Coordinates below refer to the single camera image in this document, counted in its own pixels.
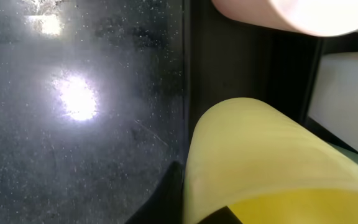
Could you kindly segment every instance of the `dark countertop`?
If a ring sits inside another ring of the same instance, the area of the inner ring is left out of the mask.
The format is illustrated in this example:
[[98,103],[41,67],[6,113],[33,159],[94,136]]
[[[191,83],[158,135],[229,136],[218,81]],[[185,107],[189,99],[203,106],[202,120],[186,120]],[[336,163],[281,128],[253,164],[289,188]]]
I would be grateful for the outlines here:
[[0,0],[0,223],[123,223],[184,158],[177,0]]

